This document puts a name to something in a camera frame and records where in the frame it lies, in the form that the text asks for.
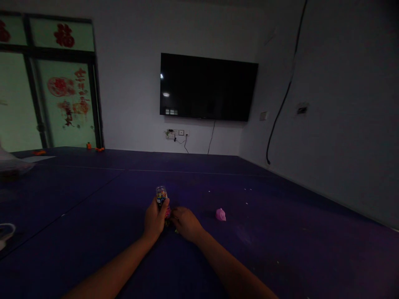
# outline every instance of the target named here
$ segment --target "orange toy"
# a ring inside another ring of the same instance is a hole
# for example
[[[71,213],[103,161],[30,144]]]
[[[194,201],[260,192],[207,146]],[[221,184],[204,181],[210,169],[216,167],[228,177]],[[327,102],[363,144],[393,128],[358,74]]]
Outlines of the orange toy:
[[[33,154],[35,156],[41,156],[43,154],[46,154],[46,151],[41,149],[41,150],[38,150],[38,151],[33,151]]]

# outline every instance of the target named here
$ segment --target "black cable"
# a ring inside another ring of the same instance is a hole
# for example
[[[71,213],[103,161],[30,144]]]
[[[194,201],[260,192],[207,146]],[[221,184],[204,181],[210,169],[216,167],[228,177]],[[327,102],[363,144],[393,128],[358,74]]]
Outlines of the black cable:
[[[180,142],[179,140],[176,139],[176,137],[175,137],[175,140],[174,140],[174,141],[177,141],[177,142],[180,143],[180,144],[183,144],[183,143],[186,142],[185,140],[184,140],[183,142]]]
[[[188,150],[186,149],[186,144],[187,144],[187,134],[186,134],[186,140],[183,141],[184,142],[184,149],[187,151],[187,153],[189,154]]]
[[[211,136],[211,141],[209,141],[209,146],[208,146],[208,153],[209,154],[209,149],[211,148],[211,142],[212,142],[212,138],[213,138],[213,131],[215,131],[215,124],[216,124],[216,120],[213,123],[213,130],[212,130],[212,136]]]
[[[302,27],[303,16],[304,16],[304,14],[305,14],[305,8],[306,8],[307,3],[308,3],[308,0],[305,0],[305,4],[303,5],[303,9],[302,9],[302,15],[301,15],[300,21],[299,21],[298,33],[297,33],[297,35],[296,35],[296,43],[295,43],[295,51],[294,51],[293,64],[295,63],[295,56],[296,56],[296,52],[297,52],[297,50],[298,50],[298,42],[299,42],[299,36],[300,36],[300,29],[301,29],[301,27]],[[271,128],[271,132],[270,132],[270,136],[269,136],[269,141],[267,142],[266,161],[267,161],[267,164],[269,164],[269,165],[270,165],[270,161],[269,161],[269,156],[268,156],[268,155],[269,155],[269,146],[270,146],[271,136],[273,135],[274,127],[276,126],[277,119],[278,119],[278,117],[280,116],[281,109],[283,109],[284,103],[285,103],[285,101],[286,101],[286,99],[287,99],[288,92],[290,91],[290,87],[291,87],[291,83],[292,83],[292,78],[294,77],[294,66],[295,66],[295,65],[293,65],[293,68],[292,68],[292,71],[291,71],[290,83],[288,84],[287,91],[286,91],[286,95],[284,96],[283,102],[281,103],[280,109],[278,110],[277,116],[276,116],[276,118],[275,118],[275,120],[274,120],[274,123],[273,123],[273,127]]]

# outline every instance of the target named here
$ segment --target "glass door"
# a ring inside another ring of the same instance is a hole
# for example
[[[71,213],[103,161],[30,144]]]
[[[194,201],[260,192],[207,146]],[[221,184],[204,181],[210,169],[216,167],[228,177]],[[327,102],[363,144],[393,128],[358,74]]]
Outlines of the glass door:
[[[42,148],[24,55],[0,52],[0,144],[8,152]]]
[[[33,59],[49,147],[99,144],[93,66]]]

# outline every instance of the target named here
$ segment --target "purple floor mat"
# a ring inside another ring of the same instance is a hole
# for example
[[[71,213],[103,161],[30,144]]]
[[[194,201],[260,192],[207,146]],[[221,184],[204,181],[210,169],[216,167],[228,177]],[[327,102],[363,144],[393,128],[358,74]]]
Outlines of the purple floor mat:
[[[0,223],[17,227],[0,258],[122,172],[36,165],[18,181],[0,183]]]
[[[278,177],[274,173],[236,156],[135,152],[115,149],[96,152],[93,149],[87,150],[81,147],[58,147],[47,149],[46,152],[47,155],[56,157],[41,161],[41,164]],[[32,152],[13,154],[22,158],[31,156]]]
[[[143,231],[155,187],[190,208],[280,298],[397,298],[399,234],[286,180],[126,171],[0,261],[5,298],[59,297]],[[226,222],[215,219],[217,208]],[[192,244],[170,227],[121,298],[225,297]]]

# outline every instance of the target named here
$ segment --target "human hand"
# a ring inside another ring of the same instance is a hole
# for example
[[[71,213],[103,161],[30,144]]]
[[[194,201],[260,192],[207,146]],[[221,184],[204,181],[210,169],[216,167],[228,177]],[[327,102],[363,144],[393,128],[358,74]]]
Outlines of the human hand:
[[[185,207],[173,209],[170,220],[176,226],[179,234],[190,242],[196,243],[202,233],[205,232],[197,217],[195,217],[192,211]]]
[[[144,233],[143,238],[155,242],[165,225],[165,213],[169,199],[165,199],[161,210],[158,209],[157,198],[154,197],[147,211],[145,212]]]

